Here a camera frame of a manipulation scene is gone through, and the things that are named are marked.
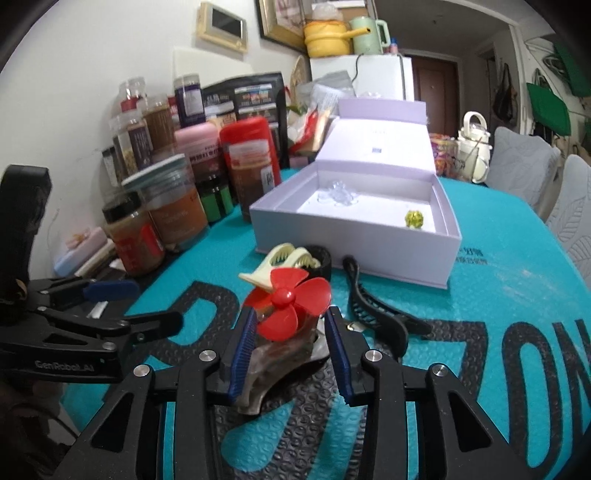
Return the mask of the cream claw hair clip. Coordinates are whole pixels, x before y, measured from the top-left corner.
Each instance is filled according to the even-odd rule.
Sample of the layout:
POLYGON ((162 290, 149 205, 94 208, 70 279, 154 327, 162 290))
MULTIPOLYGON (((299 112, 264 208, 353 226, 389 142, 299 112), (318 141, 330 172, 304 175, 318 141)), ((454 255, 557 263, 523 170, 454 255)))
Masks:
POLYGON ((301 268, 319 267, 321 262, 311 255, 304 247, 295 248, 293 244, 283 243, 276 245, 266 255, 266 258, 259 264, 252 273, 239 273, 238 278, 250 285, 270 291, 270 273, 277 268, 301 268))

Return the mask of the yellow green lollipop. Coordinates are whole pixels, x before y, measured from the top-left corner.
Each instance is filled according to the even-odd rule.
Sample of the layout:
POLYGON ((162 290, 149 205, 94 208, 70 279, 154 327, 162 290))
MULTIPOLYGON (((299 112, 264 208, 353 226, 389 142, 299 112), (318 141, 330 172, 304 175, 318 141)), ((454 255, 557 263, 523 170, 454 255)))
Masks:
POLYGON ((424 225, 424 215, 419 210, 408 210, 405 216, 406 226, 413 229, 422 229, 424 225))

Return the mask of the clear plastic hair clip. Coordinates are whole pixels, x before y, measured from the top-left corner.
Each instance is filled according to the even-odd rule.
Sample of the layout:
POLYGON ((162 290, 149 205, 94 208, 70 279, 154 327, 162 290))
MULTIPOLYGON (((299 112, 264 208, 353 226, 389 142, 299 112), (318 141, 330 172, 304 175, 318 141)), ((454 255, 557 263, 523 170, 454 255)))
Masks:
POLYGON ((325 190, 318 191, 318 202, 342 206, 352 206, 359 194, 345 182, 335 181, 325 190))

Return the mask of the black banana hair clip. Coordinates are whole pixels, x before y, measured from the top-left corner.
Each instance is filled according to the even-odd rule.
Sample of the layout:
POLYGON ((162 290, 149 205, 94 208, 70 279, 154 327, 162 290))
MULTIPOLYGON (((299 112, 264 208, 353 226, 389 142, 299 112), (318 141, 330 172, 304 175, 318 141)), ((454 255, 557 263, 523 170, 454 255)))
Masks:
POLYGON ((423 319, 401 311, 377 297, 363 287, 361 269, 353 256, 342 259, 342 269, 349 283, 349 310, 356 321, 375 332, 377 341, 386 345, 394 358, 400 360, 407 352, 411 335, 427 337, 432 326, 423 319))

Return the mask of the teal bubble mat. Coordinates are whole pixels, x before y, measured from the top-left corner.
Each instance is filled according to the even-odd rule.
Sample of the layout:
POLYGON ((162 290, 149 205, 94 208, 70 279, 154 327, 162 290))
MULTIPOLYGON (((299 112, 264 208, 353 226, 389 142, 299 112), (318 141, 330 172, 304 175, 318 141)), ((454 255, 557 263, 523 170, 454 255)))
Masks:
MULTIPOLYGON (((535 479, 590 475, 590 293, 546 225, 521 199, 445 180, 462 231, 446 289, 363 276, 385 303, 427 320, 404 363, 446 364, 477 398, 535 479)), ((260 256, 233 213, 175 258, 130 314, 173 307, 181 332, 138 346, 126 364, 179 365, 235 319, 249 292, 238 279, 260 256)), ((346 405, 332 367, 280 389, 259 417, 216 412, 229 479, 354 479, 365 411, 346 405)))

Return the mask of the green label black jar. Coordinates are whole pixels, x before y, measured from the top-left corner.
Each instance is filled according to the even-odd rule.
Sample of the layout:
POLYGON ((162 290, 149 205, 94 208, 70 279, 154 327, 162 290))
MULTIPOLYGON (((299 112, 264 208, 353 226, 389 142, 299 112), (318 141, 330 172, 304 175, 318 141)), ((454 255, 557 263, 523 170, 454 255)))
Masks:
POLYGON ((235 209, 228 180, 224 175, 213 174, 197 182, 200 197, 209 225, 228 217, 235 209))

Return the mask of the red cylindrical canister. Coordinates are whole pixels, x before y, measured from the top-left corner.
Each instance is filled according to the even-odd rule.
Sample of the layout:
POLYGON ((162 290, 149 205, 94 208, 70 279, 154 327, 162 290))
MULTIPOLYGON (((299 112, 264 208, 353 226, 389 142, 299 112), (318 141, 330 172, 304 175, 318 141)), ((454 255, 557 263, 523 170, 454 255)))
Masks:
POLYGON ((228 124, 219 131, 224 160, 229 169, 263 166, 263 193, 280 185, 280 164, 270 123, 254 116, 228 124))

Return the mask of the lilac gift box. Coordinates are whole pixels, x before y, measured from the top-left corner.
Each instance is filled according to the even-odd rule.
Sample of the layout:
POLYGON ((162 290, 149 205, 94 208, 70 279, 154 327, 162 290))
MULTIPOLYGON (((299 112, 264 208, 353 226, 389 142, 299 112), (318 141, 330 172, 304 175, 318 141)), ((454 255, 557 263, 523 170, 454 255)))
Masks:
POLYGON ((420 101, 345 98, 317 158, 250 208, 256 250, 318 245, 332 264, 353 256, 363 273, 445 289, 462 241, 436 175, 420 101), (358 192, 352 206, 318 202, 335 181, 358 192), (408 228, 408 210, 424 215, 408 228))

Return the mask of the grey leaf cushion far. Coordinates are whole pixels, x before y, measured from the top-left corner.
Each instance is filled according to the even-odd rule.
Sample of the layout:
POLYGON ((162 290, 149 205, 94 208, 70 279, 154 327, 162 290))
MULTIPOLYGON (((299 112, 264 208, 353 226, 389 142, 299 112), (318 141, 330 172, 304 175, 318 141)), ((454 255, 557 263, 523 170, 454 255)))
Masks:
POLYGON ((522 199, 538 213, 559 160, 559 149, 542 138, 498 127, 485 184, 522 199))

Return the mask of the white teapot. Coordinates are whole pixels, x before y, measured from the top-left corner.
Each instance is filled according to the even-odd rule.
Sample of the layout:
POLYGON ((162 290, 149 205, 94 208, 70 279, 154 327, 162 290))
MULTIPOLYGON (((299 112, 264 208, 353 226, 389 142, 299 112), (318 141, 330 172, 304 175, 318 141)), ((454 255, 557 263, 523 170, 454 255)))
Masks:
POLYGON ((474 184, 482 184, 488 176, 492 146, 485 117, 468 111, 458 131, 457 157, 459 176, 474 184))

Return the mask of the green tote bag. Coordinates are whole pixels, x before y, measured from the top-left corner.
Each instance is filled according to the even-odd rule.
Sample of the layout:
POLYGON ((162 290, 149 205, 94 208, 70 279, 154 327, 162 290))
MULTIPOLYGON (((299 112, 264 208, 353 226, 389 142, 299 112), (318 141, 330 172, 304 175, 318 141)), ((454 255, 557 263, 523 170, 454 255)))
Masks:
POLYGON ((533 118, 559 136, 571 135, 569 110, 564 101, 549 88, 533 83, 527 84, 533 118))

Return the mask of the dark entrance door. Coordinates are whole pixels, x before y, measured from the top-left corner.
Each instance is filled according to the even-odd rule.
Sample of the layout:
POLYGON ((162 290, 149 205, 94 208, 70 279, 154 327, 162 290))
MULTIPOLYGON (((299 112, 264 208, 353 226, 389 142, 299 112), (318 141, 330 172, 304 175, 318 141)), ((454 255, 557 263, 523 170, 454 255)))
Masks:
POLYGON ((415 99, 427 107, 430 133, 455 136, 460 124, 460 88, 455 62, 411 56, 415 99))

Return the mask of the yellow pot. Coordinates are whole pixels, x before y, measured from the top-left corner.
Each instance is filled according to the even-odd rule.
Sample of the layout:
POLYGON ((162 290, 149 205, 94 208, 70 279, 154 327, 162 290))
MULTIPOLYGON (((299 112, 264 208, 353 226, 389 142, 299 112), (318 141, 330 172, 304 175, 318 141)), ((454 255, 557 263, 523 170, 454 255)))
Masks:
POLYGON ((352 40, 370 32, 369 27, 350 30, 338 20, 311 21, 304 26, 304 45, 310 58, 348 56, 353 54, 352 40))

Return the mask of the white mini fridge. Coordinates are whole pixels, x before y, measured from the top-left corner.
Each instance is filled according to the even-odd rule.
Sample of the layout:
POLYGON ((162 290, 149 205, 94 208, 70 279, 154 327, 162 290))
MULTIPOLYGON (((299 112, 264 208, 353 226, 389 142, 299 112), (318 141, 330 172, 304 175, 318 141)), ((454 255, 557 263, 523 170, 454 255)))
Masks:
POLYGON ((412 59, 400 54, 346 55, 312 58, 311 78, 346 71, 356 95, 394 100, 415 100, 412 59))

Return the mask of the pale green kettle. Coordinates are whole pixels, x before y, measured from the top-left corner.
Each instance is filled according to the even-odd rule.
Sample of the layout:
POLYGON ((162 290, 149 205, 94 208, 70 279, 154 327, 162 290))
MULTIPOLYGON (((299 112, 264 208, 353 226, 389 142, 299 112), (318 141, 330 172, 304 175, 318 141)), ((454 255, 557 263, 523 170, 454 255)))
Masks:
POLYGON ((388 23, 360 16, 349 21, 352 30, 363 30, 363 35, 353 39, 353 53, 356 55, 381 55, 391 45, 388 23))

